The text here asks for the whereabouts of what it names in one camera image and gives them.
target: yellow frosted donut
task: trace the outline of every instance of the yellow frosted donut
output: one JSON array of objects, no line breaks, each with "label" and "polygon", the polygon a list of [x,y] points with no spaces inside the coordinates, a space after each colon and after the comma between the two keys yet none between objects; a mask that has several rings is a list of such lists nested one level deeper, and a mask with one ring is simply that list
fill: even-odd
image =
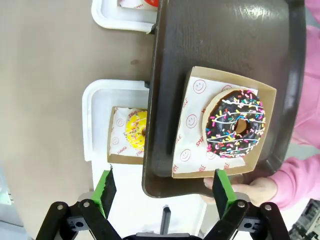
[{"label": "yellow frosted donut", "polygon": [[125,127],[127,141],[140,151],[145,150],[145,133],[147,125],[147,111],[139,111],[130,117]]}]

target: pink sleeve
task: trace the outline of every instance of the pink sleeve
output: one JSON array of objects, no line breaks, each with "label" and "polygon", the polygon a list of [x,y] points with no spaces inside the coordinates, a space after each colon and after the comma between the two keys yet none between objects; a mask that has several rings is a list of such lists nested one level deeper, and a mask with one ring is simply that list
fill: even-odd
[{"label": "pink sleeve", "polygon": [[319,0],[305,0],[305,6],[310,10],[312,16],[316,21],[320,22],[320,1]]},{"label": "pink sleeve", "polygon": [[320,154],[299,160],[287,159],[279,171],[269,177],[277,187],[271,199],[280,209],[296,204],[302,198],[320,199]]}]

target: smiley face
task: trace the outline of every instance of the smiley face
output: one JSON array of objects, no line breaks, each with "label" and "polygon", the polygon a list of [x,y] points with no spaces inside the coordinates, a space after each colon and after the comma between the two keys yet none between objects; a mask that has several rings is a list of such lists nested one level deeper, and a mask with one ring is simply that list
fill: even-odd
[{"label": "smiley face", "polygon": [[112,144],[113,145],[117,145],[119,143],[119,138],[117,136],[115,136],[113,139],[112,139]]},{"label": "smiley face", "polygon": [[215,158],[215,154],[212,152],[212,151],[207,151],[206,152],[206,157],[209,159],[209,160],[212,160]]},{"label": "smiley face", "polygon": [[116,121],[116,124],[119,126],[119,127],[122,127],[123,125],[125,125],[125,120],[123,120],[122,118],[118,119]]},{"label": "smiley face", "polygon": [[222,90],[221,90],[221,92],[223,92],[223,91],[225,91],[225,90],[228,90],[228,89],[231,89],[232,87],[230,86],[230,85],[225,85],[223,88],[222,88]]},{"label": "smiley face", "polygon": [[194,114],[189,115],[185,121],[186,126],[190,129],[193,129],[197,125],[197,122],[198,122],[198,118]]},{"label": "smiley face", "polygon": [[191,151],[190,151],[190,149],[185,149],[185,150],[183,150],[182,153],[180,154],[180,160],[181,160],[182,162],[188,161],[188,160],[190,159],[190,157],[191,157]]},{"label": "smiley face", "polygon": [[193,90],[196,94],[202,94],[206,90],[206,82],[199,79],[194,82],[193,84]]}]

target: donut hole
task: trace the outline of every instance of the donut hole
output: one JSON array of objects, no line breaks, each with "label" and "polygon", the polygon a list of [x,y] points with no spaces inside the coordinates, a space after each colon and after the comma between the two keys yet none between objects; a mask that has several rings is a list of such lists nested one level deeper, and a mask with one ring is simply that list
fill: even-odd
[{"label": "donut hole", "polygon": [[236,134],[241,134],[244,131],[246,131],[248,127],[249,127],[249,123],[246,120],[240,118],[236,122],[234,130]]},{"label": "donut hole", "polygon": [[146,128],[144,127],[143,129],[142,129],[142,136],[146,136]]}]

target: donut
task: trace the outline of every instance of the donut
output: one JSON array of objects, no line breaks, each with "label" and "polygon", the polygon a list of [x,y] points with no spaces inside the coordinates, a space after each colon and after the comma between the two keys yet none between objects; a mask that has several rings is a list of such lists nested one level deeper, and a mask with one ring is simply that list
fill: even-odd
[{"label": "donut", "polygon": [[[242,132],[236,132],[239,119]],[[206,107],[202,119],[202,136],[207,152],[221,158],[245,156],[259,143],[266,118],[262,102],[250,90],[231,88],[215,96]]]},{"label": "donut", "polygon": [[147,111],[138,111],[130,117],[125,126],[127,141],[137,150],[145,149],[145,130],[147,125]]}]

